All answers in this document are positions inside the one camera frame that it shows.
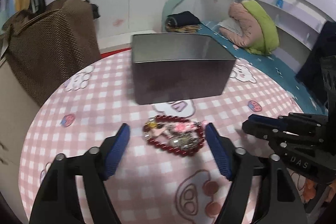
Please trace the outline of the pink and green pillow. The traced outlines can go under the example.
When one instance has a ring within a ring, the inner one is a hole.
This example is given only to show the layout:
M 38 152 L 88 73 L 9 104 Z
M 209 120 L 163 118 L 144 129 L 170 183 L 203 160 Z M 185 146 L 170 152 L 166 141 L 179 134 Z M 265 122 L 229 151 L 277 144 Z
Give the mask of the pink and green pillow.
M 264 56 L 279 47 L 276 24 L 255 0 L 231 3 L 228 15 L 219 23 L 219 32 L 234 45 Z

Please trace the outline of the beige cabinet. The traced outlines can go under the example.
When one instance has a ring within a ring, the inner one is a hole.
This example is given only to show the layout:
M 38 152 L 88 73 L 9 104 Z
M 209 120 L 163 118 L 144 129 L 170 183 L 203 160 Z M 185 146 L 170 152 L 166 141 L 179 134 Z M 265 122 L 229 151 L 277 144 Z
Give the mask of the beige cabinet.
M 27 131 L 39 106 L 21 87 L 9 64 L 1 65 L 1 193 L 22 223 L 28 223 L 19 193 L 19 164 Z

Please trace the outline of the pink checkered bear tablecloth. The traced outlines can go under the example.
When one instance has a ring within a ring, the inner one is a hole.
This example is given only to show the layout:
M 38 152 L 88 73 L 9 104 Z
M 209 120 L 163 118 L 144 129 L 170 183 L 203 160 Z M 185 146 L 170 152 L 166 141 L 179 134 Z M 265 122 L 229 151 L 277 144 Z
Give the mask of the pink checkered bear tablecloth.
M 121 221 L 213 223 L 230 182 L 220 175 L 208 146 L 191 157 L 167 153 L 146 143 L 145 122 L 156 115 L 209 121 L 234 145 L 268 156 L 268 144 L 243 134 L 242 123 L 252 113 L 277 117 L 303 112 L 278 83 L 239 59 L 220 96 L 138 105 L 130 65 L 130 51 L 106 57 L 76 73 L 41 107 L 26 135 L 19 168 L 27 215 L 57 154 L 82 155 L 127 123 L 129 144 L 116 174 L 105 183 Z

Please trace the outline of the dark metal tin box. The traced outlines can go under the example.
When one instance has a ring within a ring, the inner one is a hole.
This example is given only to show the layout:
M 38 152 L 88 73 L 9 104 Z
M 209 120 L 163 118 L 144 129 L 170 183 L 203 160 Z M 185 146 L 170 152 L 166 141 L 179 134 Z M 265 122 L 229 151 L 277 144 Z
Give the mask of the dark metal tin box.
M 235 56 L 208 35 L 133 35 L 134 99 L 148 105 L 219 96 L 235 62 Z

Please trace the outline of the folded dark clothes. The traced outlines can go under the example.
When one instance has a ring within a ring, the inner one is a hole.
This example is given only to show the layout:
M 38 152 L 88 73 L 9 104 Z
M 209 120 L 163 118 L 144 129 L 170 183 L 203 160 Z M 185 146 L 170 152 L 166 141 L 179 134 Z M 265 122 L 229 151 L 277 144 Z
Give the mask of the folded dark clothes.
M 201 21 L 189 11 L 171 14 L 165 21 L 165 30 L 167 32 L 194 34 L 198 32 L 200 26 Z

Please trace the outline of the brown polka dot bag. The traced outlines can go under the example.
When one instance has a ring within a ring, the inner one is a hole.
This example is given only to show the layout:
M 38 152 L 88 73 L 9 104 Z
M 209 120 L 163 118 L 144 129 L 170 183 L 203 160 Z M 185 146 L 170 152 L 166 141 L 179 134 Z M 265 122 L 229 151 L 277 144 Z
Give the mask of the brown polka dot bag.
M 93 5 L 56 0 L 45 12 L 22 10 L 2 27 L 5 58 L 27 94 L 42 106 L 58 87 L 100 59 Z

